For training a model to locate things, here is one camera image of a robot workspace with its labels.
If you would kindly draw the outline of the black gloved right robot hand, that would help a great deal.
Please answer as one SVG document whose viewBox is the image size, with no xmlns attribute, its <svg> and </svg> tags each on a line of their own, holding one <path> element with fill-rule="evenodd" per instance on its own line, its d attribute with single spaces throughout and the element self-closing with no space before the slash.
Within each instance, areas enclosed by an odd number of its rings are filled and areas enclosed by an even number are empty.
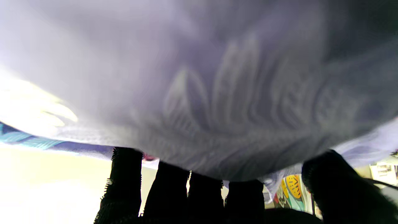
<svg viewBox="0 0 398 224">
<path fill-rule="evenodd" d="M 396 224 L 397 206 L 334 150 L 307 160 L 302 180 L 322 213 L 319 219 L 288 208 L 265 209 L 263 183 L 230 182 L 159 162 L 141 207 L 143 154 L 115 147 L 111 173 L 95 224 Z"/>
</svg>

